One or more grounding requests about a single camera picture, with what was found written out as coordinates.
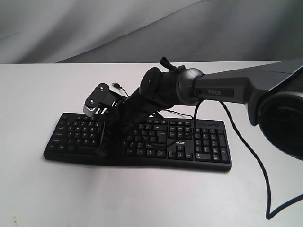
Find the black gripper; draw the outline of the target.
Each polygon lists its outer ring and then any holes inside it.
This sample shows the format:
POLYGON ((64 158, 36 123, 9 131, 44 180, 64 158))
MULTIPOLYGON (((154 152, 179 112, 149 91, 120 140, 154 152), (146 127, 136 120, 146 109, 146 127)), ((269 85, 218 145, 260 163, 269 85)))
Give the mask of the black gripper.
POLYGON ((165 95, 161 92, 134 92, 127 99, 115 92, 104 95, 104 106, 109 108, 109 116, 104 121, 100 136, 100 143, 95 153, 105 157, 106 139, 108 137, 108 159, 118 160, 125 158, 123 139, 116 135, 127 135, 138 124, 152 113, 175 105, 175 96, 165 95))

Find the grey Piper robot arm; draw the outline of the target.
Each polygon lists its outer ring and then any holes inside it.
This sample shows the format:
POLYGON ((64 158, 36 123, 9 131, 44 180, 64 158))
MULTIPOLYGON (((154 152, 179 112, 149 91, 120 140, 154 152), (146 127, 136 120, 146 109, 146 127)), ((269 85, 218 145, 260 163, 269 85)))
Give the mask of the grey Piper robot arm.
POLYGON ((205 74, 174 66, 149 69, 139 87, 128 97, 99 84, 87 103, 107 107, 107 133, 124 137, 144 118, 176 105, 197 106, 204 100, 244 104, 249 122, 259 126, 267 140, 280 151, 303 158, 303 61, 282 61, 256 67, 205 74))

